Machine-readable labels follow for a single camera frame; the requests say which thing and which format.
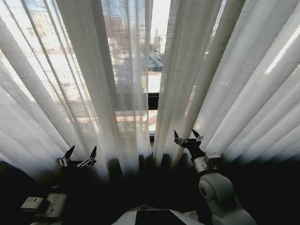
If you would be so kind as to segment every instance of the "curtain fold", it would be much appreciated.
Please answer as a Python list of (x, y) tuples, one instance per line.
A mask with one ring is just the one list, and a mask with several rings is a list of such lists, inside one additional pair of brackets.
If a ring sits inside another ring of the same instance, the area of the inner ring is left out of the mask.
[(171, 165), (178, 163), (183, 149), (174, 144), (173, 131), (188, 138), (243, 3), (171, 2), (154, 143), (157, 165), (163, 154)]
[[(299, 1), (287, 4), (279, 0), (228, 0), (216, 8), (218, 16), (210, 14), (215, 20), (210, 41), (198, 42), (198, 46), (210, 48), (205, 56), (197, 52), (192, 58), (180, 59), (181, 78), (175, 78), (171, 72), (177, 64), (163, 68), (164, 93), (159, 99), (159, 137), (154, 149), (159, 152), (157, 164), (163, 154), (172, 151), (172, 166), (178, 163), (183, 149), (173, 143), (172, 132), (176, 129), (180, 136), (188, 138), (191, 128), (204, 136), (204, 151), (222, 154), (227, 162), (284, 161), (293, 156), (299, 159)], [(180, 32), (188, 29), (188, 25), (180, 24), (180, 18), (184, 20), (182, 10), (188, 8), (180, 7), (173, 9), (174, 15), (170, 13), (169, 24), (174, 23), (174, 27), (168, 28), (167, 35), (179, 28)], [(180, 32), (176, 34), (181, 35), (181, 40), (190, 36)], [(174, 40), (168, 40), (166, 45), (172, 45)], [(172, 50), (168, 49), (166, 60), (190, 54), (192, 51), (187, 49), (191, 44), (188, 42), (176, 54), (170, 54)], [(200, 66), (194, 66), (197, 74), (193, 77), (185, 65), (191, 69), (195, 58)], [(187, 80), (194, 85), (192, 90)], [(168, 86), (174, 87), (177, 94)], [(184, 115), (176, 114), (181, 106)]]
[(84, 160), (97, 145), (102, 182), (112, 164), (138, 174), (151, 154), (152, 1), (2, 0), (0, 8), (1, 159), (41, 180), (42, 171), (58, 174), (71, 146), (72, 159)]

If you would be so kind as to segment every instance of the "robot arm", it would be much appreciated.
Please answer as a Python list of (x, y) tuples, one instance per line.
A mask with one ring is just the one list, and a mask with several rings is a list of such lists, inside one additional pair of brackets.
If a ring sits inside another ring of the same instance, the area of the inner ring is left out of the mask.
[(192, 155), (192, 162), (200, 176), (198, 187), (210, 208), (213, 224), (255, 225), (254, 219), (242, 208), (234, 194), (233, 184), (218, 173), (216, 162), (221, 157), (216, 153), (203, 152), (199, 147), (202, 136), (192, 131), (196, 139), (179, 138), (174, 131), (174, 141)]
[(93, 166), (96, 163), (95, 157), (96, 157), (96, 151), (97, 151), (97, 146), (94, 147), (90, 158), (86, 159), (84, 161), (72, 161), (70, 160), (70, 157), (73, 153), (73, 150), (75, 148), (75, 145), (73, 145), (72, 148), (70, 148), (70, 150), (68, 150), (66, 152), (66, 154), (64, 155), (64, 157), (59, 158), (58, 161), (60, 163), (60, 167), (62, 170), (67, 170), (67, 168), (80, 168), (80, 169), (88, 169), (91, 166)]

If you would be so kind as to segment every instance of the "black panel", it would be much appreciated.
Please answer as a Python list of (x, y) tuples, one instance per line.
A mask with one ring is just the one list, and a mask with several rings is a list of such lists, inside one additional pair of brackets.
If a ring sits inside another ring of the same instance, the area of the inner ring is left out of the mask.
[(182, 225), (183, 223), (177, 216), (169, 210), (139, 210), (136, 212), (135, 225), (152, 224), (172, 224)]
[(148, 93), (149, 110), (158, 109), (158, 97), (159, 97), (159, 93)]

